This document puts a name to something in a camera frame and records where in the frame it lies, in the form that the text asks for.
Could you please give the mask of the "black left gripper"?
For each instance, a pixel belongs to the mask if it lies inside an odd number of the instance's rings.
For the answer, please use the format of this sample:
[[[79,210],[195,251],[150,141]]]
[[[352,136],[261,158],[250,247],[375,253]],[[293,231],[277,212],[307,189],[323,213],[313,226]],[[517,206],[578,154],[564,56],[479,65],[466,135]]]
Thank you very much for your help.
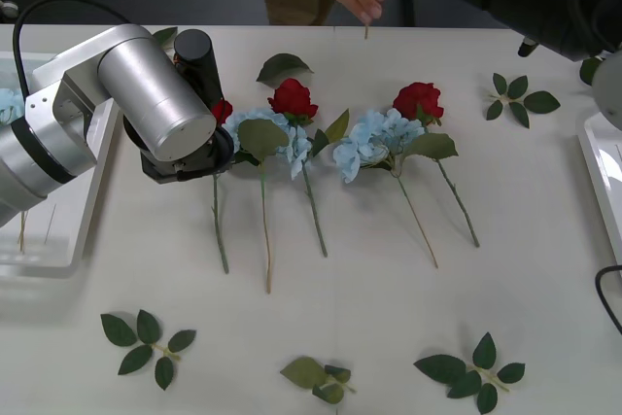
[[[230,135],[217,128],[211,139],[198,150],[175,161],[158,161],[139,140],[142,170],[159,184],[187,182],[223,173],[234,158],[234,143]]]

